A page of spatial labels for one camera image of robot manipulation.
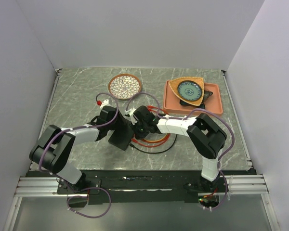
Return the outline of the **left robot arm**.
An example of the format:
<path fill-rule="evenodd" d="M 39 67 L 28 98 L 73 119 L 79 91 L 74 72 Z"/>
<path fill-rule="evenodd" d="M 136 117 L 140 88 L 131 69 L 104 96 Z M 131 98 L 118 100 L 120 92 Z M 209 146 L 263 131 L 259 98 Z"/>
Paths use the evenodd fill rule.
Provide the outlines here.
<path fill-rule="evenodd" d="M 125 150 L 133 135 L 130 121 L 112 106 L 104 106 L 100 114 L 89 123 L 75 128 L 60 128 L 56 125 L 48 126 L 32 148 L 29 159 L 39 165 L 40 171 L 52 173 L 69 184 L 74 193 L 85 190 L 84 174 L 68 162 L 73 146 L 103 139 L 109 131 L 112 135 L 108 142 Z"/>

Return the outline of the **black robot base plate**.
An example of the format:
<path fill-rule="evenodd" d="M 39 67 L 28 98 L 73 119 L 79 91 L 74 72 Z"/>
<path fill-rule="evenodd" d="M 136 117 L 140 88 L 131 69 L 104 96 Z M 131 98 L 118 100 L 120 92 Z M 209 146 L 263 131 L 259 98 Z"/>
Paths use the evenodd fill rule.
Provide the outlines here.
<path fill-rule="evenodd" d="M 87 196 L 90 205 L 102 203 L 175 202 L 198 203 L 200 194 L 228 190 L 219 175 L 213 182 L 199 170 L 85 170 L 78 185 L 60 182 L 59 195 Z"/>

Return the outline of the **black network switch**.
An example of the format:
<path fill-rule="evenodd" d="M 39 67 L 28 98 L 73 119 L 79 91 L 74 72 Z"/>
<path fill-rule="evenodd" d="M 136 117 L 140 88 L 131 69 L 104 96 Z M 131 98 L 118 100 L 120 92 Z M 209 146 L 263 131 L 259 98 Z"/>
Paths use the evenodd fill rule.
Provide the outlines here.
<path fill-rule="evenodd" d="M 108 142 L 113 146 L 125 151 L 129 146 L 134 132 L 131 128 L 131 122 L 126 119 L 126 126 L 123 129 L 113 131 Z"/>

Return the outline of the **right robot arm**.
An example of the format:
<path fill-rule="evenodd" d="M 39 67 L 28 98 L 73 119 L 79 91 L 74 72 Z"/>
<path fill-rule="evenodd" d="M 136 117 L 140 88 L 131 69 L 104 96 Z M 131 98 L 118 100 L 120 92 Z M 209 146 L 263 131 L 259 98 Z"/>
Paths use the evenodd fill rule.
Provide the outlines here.
<path fill-rule="evenodd" d="M 207 192 L 218 186 L 218 158 L 227 135 L 206 113 L 196 117 L 173 117 L 151 112 L 146 106 L 125 112 L 131 119 L 131 128 L 136 139 L 148 134 L 175 134 L 189 137 L 202 156 L 201 187 Z"/>

